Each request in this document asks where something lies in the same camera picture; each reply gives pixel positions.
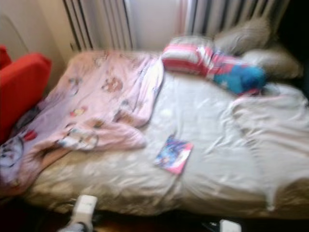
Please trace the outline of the grey striped curtain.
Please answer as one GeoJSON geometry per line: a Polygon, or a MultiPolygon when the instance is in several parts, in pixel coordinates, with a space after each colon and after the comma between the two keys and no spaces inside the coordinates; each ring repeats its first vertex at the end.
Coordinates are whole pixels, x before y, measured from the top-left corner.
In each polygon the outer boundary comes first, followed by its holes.
{"type": "Polygon", "coordinates": [[[62,0],[72,51],[136,48],[130,0],[62,0]]]}
{"type": "Polygon", "coordinates": [[[278,28],[291,0],[180,0],[179,33],[213,37],[221,31],[266,18],[278,28]]]}

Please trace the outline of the colourful magazine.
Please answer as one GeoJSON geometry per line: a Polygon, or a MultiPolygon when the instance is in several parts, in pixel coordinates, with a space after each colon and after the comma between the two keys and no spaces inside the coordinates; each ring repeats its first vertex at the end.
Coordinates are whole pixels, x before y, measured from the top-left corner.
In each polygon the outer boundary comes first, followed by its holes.
{"type": "Polygon", "coordinates": [[[194,144],[177,139],[170,135],[155,158],[155,164],[159,168],[180,175],[188,161],[188,157],[194,148],[194,144]]]}

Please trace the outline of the grey quilted mattress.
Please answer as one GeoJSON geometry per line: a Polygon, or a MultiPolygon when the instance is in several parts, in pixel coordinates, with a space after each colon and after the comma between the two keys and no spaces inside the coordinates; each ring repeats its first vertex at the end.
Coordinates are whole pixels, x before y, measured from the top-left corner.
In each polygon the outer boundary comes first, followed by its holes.
{"type": "Polygon", "coordinates": [[[4,45],[12,60],[16,60],[29,53],[29,49],[22,39],[15,25],[4,14],[0,14],[0,44],[4,45]]]}

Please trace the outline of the grey floral pink-edged pillow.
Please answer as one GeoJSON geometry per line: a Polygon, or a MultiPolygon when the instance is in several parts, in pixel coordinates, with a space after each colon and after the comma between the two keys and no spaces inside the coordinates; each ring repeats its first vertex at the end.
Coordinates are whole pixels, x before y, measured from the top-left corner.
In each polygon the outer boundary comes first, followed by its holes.
{"type": "Polygon", "coordinates": [[[243,97],[230,114],[265,180],[267,209],[309,214],[309,101],[303,94],[243,97]]]}

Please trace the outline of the pink printed blanket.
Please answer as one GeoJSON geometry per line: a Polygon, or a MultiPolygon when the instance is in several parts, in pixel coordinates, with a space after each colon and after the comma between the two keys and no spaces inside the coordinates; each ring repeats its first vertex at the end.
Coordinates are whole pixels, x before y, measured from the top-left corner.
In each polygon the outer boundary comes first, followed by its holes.
{"type": "Polygon", "coordinates": [[[1,146],[0,194],[22,194],[69,152],[144,148],[164,79],[159,55],[89,51],[74,56],[55,88],[15,123],[1,146]]]}

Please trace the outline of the pink white striped pillow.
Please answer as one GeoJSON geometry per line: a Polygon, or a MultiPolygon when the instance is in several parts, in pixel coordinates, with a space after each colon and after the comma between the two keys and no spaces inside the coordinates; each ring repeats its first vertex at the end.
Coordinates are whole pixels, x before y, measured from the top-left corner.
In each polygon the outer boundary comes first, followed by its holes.
{"type": "Polygon", "coordinates": [[[177,43],[167,45],[161,59],[166,71],[205,75],[212,55],[210,46],[177,43]]]}

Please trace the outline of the red cushion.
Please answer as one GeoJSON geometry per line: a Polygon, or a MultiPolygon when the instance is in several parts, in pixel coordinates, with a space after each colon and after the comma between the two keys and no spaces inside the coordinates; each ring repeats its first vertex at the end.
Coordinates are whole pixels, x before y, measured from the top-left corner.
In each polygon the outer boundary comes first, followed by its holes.
{"type": "Polygon", "coordinates": [[[40,101],[51,67],[44,55],[31,53],[0,69],[0,143],[7,141],[15,123],[40,101]]]}
{"type": "Polygon", "coordinates": [[[4,69],[6,66],[9,66],[12,63],[7,48],[4,45],[0,45],[0,70],[4,69]]]}

